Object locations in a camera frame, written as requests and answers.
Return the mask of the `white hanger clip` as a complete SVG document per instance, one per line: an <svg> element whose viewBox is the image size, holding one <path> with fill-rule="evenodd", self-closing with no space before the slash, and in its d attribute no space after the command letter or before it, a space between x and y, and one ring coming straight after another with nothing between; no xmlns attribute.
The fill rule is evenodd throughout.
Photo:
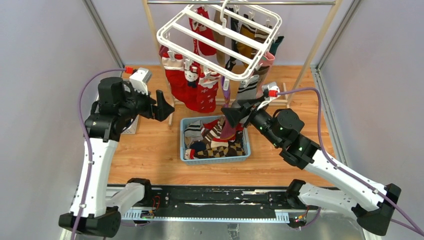
<svg viewBox="0 0 424 240"><path fill-rule="evenodd" d="M220 78L220 76L221 75L217 73L216 71L213 71L212 69L206 66L203 66L200 82L202 84L214 82L214 81L217 81Z"/></svg>
<svg viewBox="0 0 424 240"><path fill-rule="evenodd" d="M225 91L228 91L229 90L229 85L230 85L230 80L227 77L223 76L222 77L222 80L221 80L221 85L222 85L222 90L224 92Z"/></svg>

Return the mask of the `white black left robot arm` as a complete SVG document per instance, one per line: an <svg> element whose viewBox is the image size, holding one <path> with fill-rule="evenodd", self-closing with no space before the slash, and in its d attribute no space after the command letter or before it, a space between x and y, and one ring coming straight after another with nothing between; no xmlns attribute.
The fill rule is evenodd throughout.
<svg viewBox="0 0 424 240"><path fill-rule="evenodd" d="M106 198L110 168L121 135L138 116L162 122L174 112L161 90L152 98L149 76L107 77L98 84L98 99L82 121L84 160L77 193L68 213L58 224L77 235L114 237L123 214L135 204L143 207L154 199L152 185L145 178L131 178L111 199Z"/></svg>

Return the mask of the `black blue hanging sock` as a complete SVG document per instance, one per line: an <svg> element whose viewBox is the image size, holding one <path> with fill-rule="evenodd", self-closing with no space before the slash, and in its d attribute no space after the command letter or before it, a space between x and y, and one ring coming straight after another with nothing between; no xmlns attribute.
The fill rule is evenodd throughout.
<svg viewBox="0 0 424 240"><path fill-rule="evenodd" d="M240 32L240 25L239 25L239 20L235 19L235 18L231 18L230 19L230 29L236 33ZM231 49L236 52L239 53L239 50L237 49L237 40L232 39L231 40ZM232 71L234 66L236 65L236 58L233 56L229 57L229 60L226 62L225 65L225 69L228 71Z"/></svg>

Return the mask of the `red beige christmas sock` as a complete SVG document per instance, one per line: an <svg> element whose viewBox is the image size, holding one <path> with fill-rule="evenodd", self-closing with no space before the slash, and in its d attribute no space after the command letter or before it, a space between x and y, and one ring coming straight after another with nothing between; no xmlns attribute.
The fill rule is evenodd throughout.
<svg viewBox="0 0 424 240"><path fill-rule="evenodd" d="M161 57L161 61L172 95L177 100L183 102L187 107L190 107L183 56L181 54L169 55L165 52Z"/></svg>

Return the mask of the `blue plastic laundry basket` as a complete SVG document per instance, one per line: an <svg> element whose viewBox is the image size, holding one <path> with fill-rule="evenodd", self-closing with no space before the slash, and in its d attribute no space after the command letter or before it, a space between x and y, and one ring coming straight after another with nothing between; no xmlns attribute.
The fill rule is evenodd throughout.
<svg viewBox="0 0 424 240"><path fill-rule="evenodd" d="M223 116L184 118L180 121L180 159L187 165L243 162L251 155L248 131L238 125L235 135L221 138Z"/></svg>

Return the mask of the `white plastic sock hanger frame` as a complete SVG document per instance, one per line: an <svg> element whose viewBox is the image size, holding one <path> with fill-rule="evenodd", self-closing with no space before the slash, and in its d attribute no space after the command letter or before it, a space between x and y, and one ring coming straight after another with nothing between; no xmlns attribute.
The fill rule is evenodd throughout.
<svg viewBox="0 0 424 240"><path fill-rule="evenodd" d="M189 0L156 32L159 44L233 81L265 66L282 17L247 0Z"/></svg>

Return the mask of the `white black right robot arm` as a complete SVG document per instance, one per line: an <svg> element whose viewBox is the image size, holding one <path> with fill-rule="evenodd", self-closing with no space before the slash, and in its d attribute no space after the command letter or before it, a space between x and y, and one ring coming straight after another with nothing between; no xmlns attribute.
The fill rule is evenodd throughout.
<svg viewBox="0 0 424 240"><path fill-rule="evenodd" d="M246 100L240 108L224 107L221 111L232 127L245 119L281 150L279 155L289 165L320 176L336 187L331 190L294 179L285 192L285 201L291 208L325 208L356 220L372 234L387 234L395 211L393 205L401 193L397 185L372 181L328 155L318 143L301 134L305 124L290 108L270 115Z"/></svg>

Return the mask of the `red santa snowflake sock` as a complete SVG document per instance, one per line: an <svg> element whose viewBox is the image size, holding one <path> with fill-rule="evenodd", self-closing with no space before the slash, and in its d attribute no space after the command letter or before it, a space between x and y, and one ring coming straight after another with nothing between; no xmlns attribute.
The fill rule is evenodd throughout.
<svg viewBox="0 0 424 240"><path fill-rule="evenodd" d="M197 111L199 113L211 113L216 109L216 96L219 89L219 81L221 80L221 76L217 81L202 84L201 75L202 73L200 74L197 85Z"/></svg>

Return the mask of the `red snowflake hanging sock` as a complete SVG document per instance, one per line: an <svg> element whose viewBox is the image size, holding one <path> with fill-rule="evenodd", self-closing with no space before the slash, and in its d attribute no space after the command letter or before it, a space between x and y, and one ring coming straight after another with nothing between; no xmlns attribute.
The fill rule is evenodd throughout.
<svg viewBox="0 0 424 240"><path fill-rule="evenodd" d="M205 10L205 8L203 6L196 8L195 12L198 13L199 15L201 15L202 17L209 19L208 11ZM208 40L211 40L211 41L215 40L215 38L213 36L213 32L210 28L204 26L201 23L198 23L197 21L193 20L192 18L189 18L189 25L190 25L191 30L194 33L199 34L202 37L207 38ZM193 52L197 55L199 55L201 53L204 56L213 56L217 53L217 50L215 48L207 45L206 43L204 43L202 41L198 41L195 38L193 39L193 47L194 47Z"/></svg>

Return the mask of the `brown white striped hanging sock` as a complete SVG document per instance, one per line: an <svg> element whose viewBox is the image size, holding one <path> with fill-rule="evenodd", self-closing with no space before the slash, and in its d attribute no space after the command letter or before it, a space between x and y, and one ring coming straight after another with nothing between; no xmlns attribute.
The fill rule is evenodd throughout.
<svg viewBox="0 0 424 240"><path fill-rule="evenodd" d="M254 31L253 36L251 37L251 39L256 44L253 49L257 49L256 46L258 44L261 44L261 45L265 44L268 47L268 45L266 44L266 41L267 41L268 36L269 36L269 33L268 32L265 32L265 31L263 31L263 30L261 30L259 28L256 28L255 31Z"/></svg>

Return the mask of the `pink green hanging sock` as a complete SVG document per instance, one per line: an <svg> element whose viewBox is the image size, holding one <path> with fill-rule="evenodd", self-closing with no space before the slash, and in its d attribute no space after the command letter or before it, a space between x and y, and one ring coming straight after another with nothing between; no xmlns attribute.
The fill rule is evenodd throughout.
<svg viewBox="0 0 424 240"><path fill-rule="evenodd" d="M266 79L268 72L271 70L275 61L275 56L267 51L261 57L256 69L255 74L259 76L259 80L263 81Z"/></svg>

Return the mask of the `brown beige striped sock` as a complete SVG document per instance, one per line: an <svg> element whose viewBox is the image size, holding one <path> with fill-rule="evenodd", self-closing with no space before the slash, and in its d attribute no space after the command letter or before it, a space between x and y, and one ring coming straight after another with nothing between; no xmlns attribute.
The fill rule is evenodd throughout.
<svg viewBox="0 0 424 240"><path fill-rule="evenodd" d="M221 139L222 128L220 125L215 125L211 129L205 129L202 141L204 143L210 142L228 142L228 139Z"/></svg>

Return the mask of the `brown yellow argyle sock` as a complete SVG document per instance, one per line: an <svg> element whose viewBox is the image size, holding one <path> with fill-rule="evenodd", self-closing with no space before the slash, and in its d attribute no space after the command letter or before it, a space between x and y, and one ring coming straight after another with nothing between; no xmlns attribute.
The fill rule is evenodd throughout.
<svg viewBox="0 0 424 240"><path fill-rule="evenodd" d="M244 156L245 150L239 141L217 142L212 141L204 150L192 150L191 159L210 159Z"/></svg>

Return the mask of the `maroon purple striped hanging sock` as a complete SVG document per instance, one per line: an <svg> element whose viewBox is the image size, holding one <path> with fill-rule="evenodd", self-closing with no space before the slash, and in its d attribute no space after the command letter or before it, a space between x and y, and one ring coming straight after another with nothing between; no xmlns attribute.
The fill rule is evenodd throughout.
<svg viewBox="0 0 424 240"><path fill-rule="evenodd" d="M159 54L159 56L160 56L161 58L169 58L169 53L168 53L168 51L169 51L169 48L168 48L168 47L166 47L166 46L164 46L164 45L161 45L161 46L160 46L160 48L159 48L159 52L158 52L158 54Z"/></svg>

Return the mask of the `maroon yellow purple long sock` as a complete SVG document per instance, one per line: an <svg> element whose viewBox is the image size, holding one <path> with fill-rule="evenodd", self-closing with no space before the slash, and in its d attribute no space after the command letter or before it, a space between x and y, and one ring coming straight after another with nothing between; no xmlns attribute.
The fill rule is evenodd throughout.
<svg viewBox="0 0 424 240"><path fill-rule="evenodd" d="M221 81L220 81L221 88L222 88L222 78L223 78L223 76L221 77ZM223 113L224 113L224 116L225 116L225 122L224 122L224 125L222 127L220 138L225 139L225 140L230 140L236 134L236 128L232 126L232 124L230 122L231 119L229 119L228 115L227 115L228 108L230 106L230 99L231 99L230 98L231 97L230 84L229 84L228 91L223 91L223 89L222 89L222 92L223 92L223 96L224 96L224 105L223 105L222 109L224 110Z"/></svg>

